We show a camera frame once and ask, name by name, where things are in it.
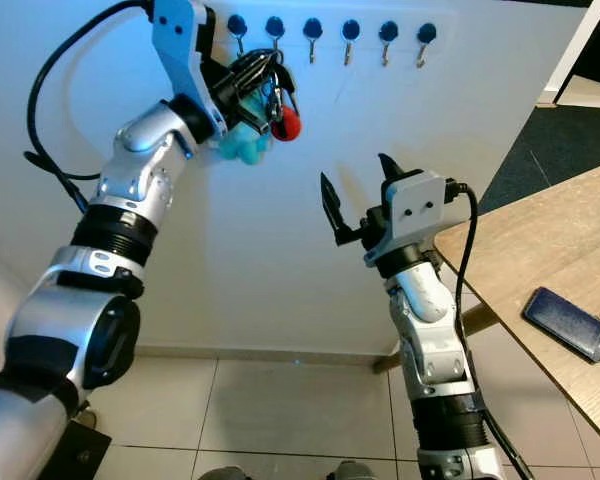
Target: red keychain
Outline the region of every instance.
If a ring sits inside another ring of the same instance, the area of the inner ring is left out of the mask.
[[[300,135],[302,122],[296,112],[286,105],[282,106],[282,120],[271,123],[271,133],[282,142],[290,142]]]

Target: baseboard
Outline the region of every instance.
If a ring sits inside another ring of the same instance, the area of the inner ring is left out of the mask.
[[[348,353],[290,352],[281,350],[241,350],[164,345],[138,345],[136,355],[145,357],[212,358],[220,360],[261,360],[270,362],[326,365],[365,365],[371,367],[381,356]]]
[[[540,96],[538,97],[538,100],[536,101],[536,103],[538,104],[538,106],[554,105],[554,101],[555,101],[557,95],[558,95],[557,90],[545,88],[542,91],[542,93],[540,94]]]

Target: robotic arm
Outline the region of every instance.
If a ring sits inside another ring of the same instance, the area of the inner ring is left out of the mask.
[[[468,187],[433,172],[403,172],[384,154],[380,160],[386,178],[382,203],[367,210],[360,228],[345,224],[340,200],[324,173],[322,204],[336,244],[361,240],[366,265],[376,267],[385,279],[420,441],[421,476],[504,480],[496,449],[487,440],[486,421],[520,475],[531,479],[484,404],[456,303],[422,251],[425,241],[441,228],[444,205]]]
[[[262,134],[282,120],[241,106],[255,90],[280,88],[279,78],[293,90],[278,51],[255,50],[228,67],[214,61],[210,8],[193,0],[148,5],[175,96],[118,131],[71,244],[11,321],[0,372],[0,480],[37,478],[89,393],[131,366],[140,327],[134,299],[187,160],[239,122]]]

